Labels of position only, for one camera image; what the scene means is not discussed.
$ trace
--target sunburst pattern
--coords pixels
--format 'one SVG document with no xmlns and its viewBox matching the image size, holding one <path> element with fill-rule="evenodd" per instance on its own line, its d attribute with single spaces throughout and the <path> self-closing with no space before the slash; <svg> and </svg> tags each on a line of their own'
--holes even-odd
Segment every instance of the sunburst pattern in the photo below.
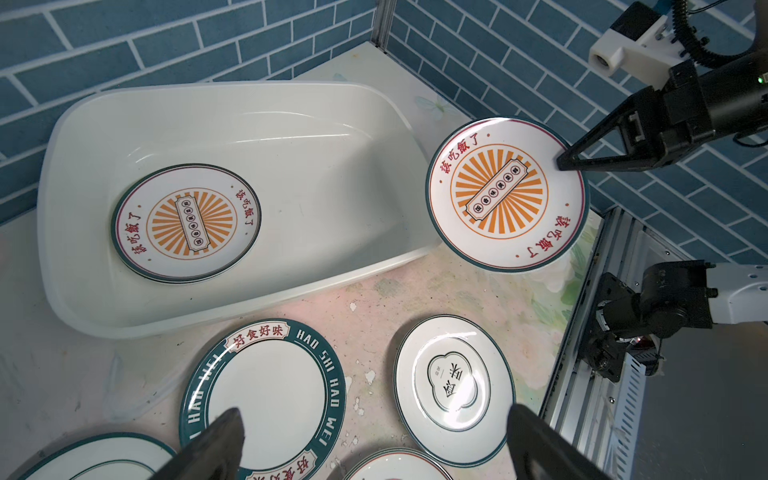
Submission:
<svg viewBox="0 0 768 480">
<path fill-rule="evenodd" d="M 176 210 L 175 201 L 185 195 L 197 201 L 210 239 L 210 246 L 197 252 L 190 250 Z M 207 257 L 226 244 L 235 228 L 236 215 L 229 200 L 219 193 L 205 189 L 181 191 L 164 198 L 153 209 L 147 226 L 150 240 L 159 251 L 169 257 L 192 259 Z"/>
<path fill-rule="evenodd" d="M 466 212 L 466 204 L 513 158 L 528 168 L 528 175 L 488 216 L 475 220 Z M 530 230 L 547 206 L 547 184 L 541 168 L 528 155 L 505 145 L 490 145 L 468 155 L 457 165 L 451 190 L 462 220 L 493 238 L 512 238 Z"/>
</svg>

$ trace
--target plate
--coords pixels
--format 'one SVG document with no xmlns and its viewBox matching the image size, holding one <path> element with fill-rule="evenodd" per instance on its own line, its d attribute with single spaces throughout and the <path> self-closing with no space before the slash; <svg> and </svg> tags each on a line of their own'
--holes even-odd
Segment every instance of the plate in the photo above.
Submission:
<svg viewBox="0 0 768 480">
<path fill-rule="evenodd" d="M 448 472 L 421 452 L 386 449 L 363 459 L 344 480 L 452 480 Z"/>
<path fill-rule="evenodd" d="M 427 172 L 429 216 L 459 256 L 521 273 L 559 258 L 587 218 L 581 173 L 560 171 L 565 141 L 542 124 L 487 118 L 454 132 Z"/>
<path fill-rule="evenodd" d="M 483 329 L 440 315 L 403 340 L 395 399 L 402 422 L 427 453 L 448 465 L 473 467 L 504 446 L 515 384 L 502 351 Z"/>
<path fill-rule="evenodd" d="M 173 456 L 167 445 L 139 433 L 108 433 L 48 456 L 20 480 L 145 480 Z"/>
<path fill-rule="evenodd" d="M 139 275 L 165 283 L 211 278 L 253 246 L 259 199 L 221 167 L 176 165 L 129 188 L 112 216 L 112 243 Z"/>
<path fill-rule="evenodd" d="M 341 433 L 344 385 L 339 358 L 318 332 L 289 319 L 251 323 L 195 369 L 181 406 L 181 445 L 237 407 L 245 425 L 238 478 L 309 478 Z"/>
</svg>

